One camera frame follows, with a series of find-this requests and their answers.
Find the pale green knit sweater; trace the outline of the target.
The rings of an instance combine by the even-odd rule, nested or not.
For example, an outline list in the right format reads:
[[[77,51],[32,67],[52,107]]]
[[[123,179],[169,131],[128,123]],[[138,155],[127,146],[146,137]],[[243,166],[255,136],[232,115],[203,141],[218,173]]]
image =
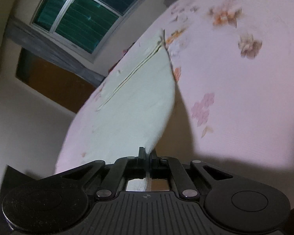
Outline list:
[[[163,29],[136,43],[81,110],[82,163],[150,153],[175,102],[175,80]]]

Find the brown wooden door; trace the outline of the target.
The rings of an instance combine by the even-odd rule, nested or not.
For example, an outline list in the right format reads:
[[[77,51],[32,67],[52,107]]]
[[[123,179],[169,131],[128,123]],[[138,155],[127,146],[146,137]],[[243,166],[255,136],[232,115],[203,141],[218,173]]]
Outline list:
[[[77,113],[95,87],[72,72],[21,49],[16,77],[62,107]]]

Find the pink floral bed sheet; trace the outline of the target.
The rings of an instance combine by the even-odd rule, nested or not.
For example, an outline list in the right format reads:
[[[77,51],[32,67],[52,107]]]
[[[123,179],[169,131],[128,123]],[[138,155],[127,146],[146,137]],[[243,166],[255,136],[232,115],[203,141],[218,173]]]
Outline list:
[[[154,149],[294,170],[294,0],[178,0],[136,43],[160,29],[175,102]],[[84,164],[83,107],[58,173]]]

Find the left grey curtain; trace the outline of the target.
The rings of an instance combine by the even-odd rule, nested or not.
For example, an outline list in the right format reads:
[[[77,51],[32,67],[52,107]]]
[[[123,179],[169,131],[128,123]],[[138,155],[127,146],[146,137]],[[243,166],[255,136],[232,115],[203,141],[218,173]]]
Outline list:
[[[35,56],[77,75],[96,88],[105,79],[104,76],[86,68],[71,54],[17,18],[9,18],[5,37]]]

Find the sliding glass window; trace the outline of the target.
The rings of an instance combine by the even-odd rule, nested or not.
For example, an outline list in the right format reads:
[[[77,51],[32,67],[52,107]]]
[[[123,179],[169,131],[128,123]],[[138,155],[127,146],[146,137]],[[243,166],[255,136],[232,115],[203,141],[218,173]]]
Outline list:
[[[144,0],[41,0],[32,25],[93,62],[113,32]]]

